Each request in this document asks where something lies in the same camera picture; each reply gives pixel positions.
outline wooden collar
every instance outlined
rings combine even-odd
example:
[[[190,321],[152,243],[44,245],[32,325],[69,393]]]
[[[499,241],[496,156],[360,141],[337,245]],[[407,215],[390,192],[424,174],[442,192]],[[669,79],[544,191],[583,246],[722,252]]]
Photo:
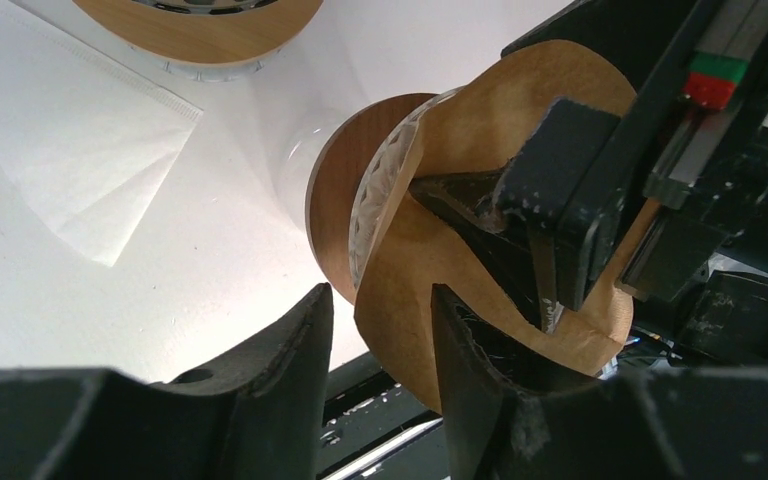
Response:
[[[241,13],[194,15],[134,0],[74,2],[135,47],[177,62],[217,66],[248,63],[277,50],[298,35],[322,5],[322,0],[277,0]]]

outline table surface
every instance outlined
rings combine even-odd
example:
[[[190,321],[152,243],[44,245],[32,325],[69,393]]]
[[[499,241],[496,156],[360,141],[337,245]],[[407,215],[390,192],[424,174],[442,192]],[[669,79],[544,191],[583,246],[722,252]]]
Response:
[[[284,164],[300,129],[464,84],[566,2],[326,0],[262,70],[219,84],[159,70],[69,0],[17,3],[205,114],[112,268],[62,244],[0,171],[0,368],[108,365],[165,381],[324,281],[286,214],[299,196],[281,193],[305,187],[304,168]],[[335,299],[332,368],[366,351],[351,306]]]

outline wooden base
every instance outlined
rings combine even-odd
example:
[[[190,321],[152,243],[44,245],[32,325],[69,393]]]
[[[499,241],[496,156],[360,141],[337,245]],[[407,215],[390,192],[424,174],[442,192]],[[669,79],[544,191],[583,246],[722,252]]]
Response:
[[[279,0],[230,15],[186,15],[133,0],[74,0],[104,28],[137,48],[177,62],[243,64],[299,34],[322,0]]]
[[[325,277],[351,303],[356,290],[349,273],[349,221],[361,177],[390,132],[433,97],[401,95],[361,110],[334,132],[314,166],[305,203],[308,239]]]

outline brown paper filter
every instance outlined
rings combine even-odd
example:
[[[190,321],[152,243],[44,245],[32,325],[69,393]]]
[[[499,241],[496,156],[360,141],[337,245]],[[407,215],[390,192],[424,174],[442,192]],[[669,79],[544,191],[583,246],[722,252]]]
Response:
[[[434,283],[448,284],[503,332],[583,373],[599,371],[628,334],[631,298],[614,282],[648,226],[654,204],[639,217],[581,311],[565,311],[548,336],[522,318],[453,230],[405,195],[414,176],[502,167],[561,96],[622,115],[634,90],[608,61],[575,43],[555,40],[509,55],[422,118],[381,214],[355,320],[383,367],[438,412],[430,310]]]

